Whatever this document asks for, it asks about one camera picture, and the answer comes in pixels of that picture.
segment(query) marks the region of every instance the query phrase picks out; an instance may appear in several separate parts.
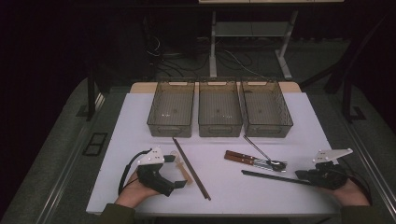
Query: human hand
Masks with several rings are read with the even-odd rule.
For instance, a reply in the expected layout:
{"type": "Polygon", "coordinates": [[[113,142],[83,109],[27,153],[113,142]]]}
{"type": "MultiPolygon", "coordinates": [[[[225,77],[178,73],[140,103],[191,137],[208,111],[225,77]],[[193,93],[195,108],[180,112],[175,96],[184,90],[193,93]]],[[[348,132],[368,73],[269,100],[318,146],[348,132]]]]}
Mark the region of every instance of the human hand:
{"type": "Polygon", "coordinates": [[[343,206],[370,206],[370,203],[364,193],[350,179],[348,179],[345,185],[339,189],[319,189],[320,191],[333,195],[343,206]]]}
{"type": "Polygon", "coordinates": [[[115,203],[125,207],[135,208],[148,197],[157,194],[160,193],[140,183],[137,173],[134,171],[131,177],[129,177],[128,184],[124,187],[115,203]]]}

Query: wooden handle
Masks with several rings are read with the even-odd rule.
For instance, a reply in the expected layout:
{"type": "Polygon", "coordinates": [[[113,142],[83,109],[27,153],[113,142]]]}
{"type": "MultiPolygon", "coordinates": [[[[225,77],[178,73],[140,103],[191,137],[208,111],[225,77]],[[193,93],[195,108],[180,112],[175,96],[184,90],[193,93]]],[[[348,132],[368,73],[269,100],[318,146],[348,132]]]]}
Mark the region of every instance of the wooden handle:
{"type": "Polygon", "coordinates": [[[191,184],[193,182],[189,173],[187,173],[186,169],[184,169],[183,162],[179,162],[176,167],[181,171],[183,177],[187,180],[187,184],[191,184]]]}
{"type": "Polygon", "coordinates": [[[225,151],[225,154],[226,155],[230,155],[230,156],[235,156],[235,157],[246,158],[246,159],[250,159],[250,160],[256,160],[255,157],[248,156],[248,155],[245,155],[245,154],[242,154],[242,153],[238,153],[238,152],[234,152],[234,151],[230,151],[230,150],[225,151]]]}
{"type": "Polygon", "coordinates": [[[229,154],[225,154],[224,155],[224,159],[229,160],[229,161],[238,161],[238,162],[242,162],[244,164],[248,164],[248,165],[253,165],[254,161],[248,160],[248,159],[244,159],[244,158],[239,158],[239,157],[235,157],[229,154]]]}

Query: table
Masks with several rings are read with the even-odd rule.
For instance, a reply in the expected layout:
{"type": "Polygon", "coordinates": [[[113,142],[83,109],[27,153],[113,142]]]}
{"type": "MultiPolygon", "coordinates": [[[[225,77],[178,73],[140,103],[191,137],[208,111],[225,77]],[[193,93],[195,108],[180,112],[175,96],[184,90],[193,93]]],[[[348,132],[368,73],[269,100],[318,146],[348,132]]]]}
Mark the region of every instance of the table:
{"type": "MultiPolygon", "coordinates": [[[[135,83],[127,94],[105,159],[97,177],[87,212],[100,214],[107,203],[117,198],[125,165],[142,150],[160,146],[163,154],[177,150],[171,138],[152,137],[146,124],[156,83],[135,83]]],[[[296,178],[294,171],[314,168],[312,159],[320,149],[330,149],[315,112],[305,93],[292,82],[281,82],[294,126],[284,139],[251,138],[274,160],[288,162],[286,173],[275,173],[223,159],[225,150],[260,157],[243,138],[201,138],[198,135],[198,100],[194,99],[192,137],[178,138],[193,169],[200,177],[211,201],[206,200],[195,183],[175,189],[170,197],[158,195],[141,203],[141,216],[178,217],[300,217],[335,215],[339,204],[314,187],[242,175],[249,170],[269,175],[296,178]]],[[[170,181],[182,180],[173,163],[160,170],[170,181]]]]}

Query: sleeve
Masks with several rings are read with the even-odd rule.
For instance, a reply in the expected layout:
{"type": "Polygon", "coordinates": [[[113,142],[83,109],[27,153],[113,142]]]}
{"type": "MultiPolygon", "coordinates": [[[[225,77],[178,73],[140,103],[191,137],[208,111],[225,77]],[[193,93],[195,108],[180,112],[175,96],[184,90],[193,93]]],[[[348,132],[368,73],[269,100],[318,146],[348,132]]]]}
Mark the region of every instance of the sleeve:
{"type": "Polygon", "coordinates": [[[378,211],[372,206],[345,206],[341,208],[343,224],[381,224],[385,223],[378,211]]]}
{"type": "Polygon", "coordinates": [[[114,203],[108,203],[99,217],[99,224],[131,223],[134,223],[134,209],[114,203]]]}

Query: plastic storage bin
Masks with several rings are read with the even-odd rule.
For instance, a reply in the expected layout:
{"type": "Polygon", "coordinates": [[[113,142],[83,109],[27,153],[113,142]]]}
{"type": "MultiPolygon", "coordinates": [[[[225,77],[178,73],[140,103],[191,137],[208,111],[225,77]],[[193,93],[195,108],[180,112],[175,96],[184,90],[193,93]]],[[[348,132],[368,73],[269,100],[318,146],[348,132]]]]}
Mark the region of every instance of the plastic storage bin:
{"type": "Polygon", "coordinates": [[[234,77],[201,77],[199,82],[199,135],[238,137],[242,114],[234,77]]]}
{"type": "Polygon", "coordinates": [[[162,78],[148,115],[152,136],[191,137],[195,78],[162,78]]]}
{"type": "Polygon", "coordinates": [[[243,77],[239,93],[246,136],[286,137],[293,121],[277,81],[243,77]]]}

